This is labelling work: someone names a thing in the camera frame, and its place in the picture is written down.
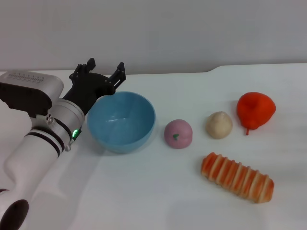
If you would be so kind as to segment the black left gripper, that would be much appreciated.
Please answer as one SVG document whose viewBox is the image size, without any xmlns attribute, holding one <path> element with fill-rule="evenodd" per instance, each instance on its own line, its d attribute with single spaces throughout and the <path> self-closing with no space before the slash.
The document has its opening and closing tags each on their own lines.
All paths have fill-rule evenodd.
<svg viewBox="0 0 307 230">
<path fill-rule="evenodd" d="M 113 95 L 126 80 L 123 62 L 119 63 L 117 70 L 110 77 L 90 72 L 95 67 L 94 58 L 90 58 L 85 64 L 78 64 L 74 73 L 69 76 L 72 87 L 63 97 L 64 100 L 76 104 L 84 114 L 89 112 L 98 98 Z"/>
</svg>

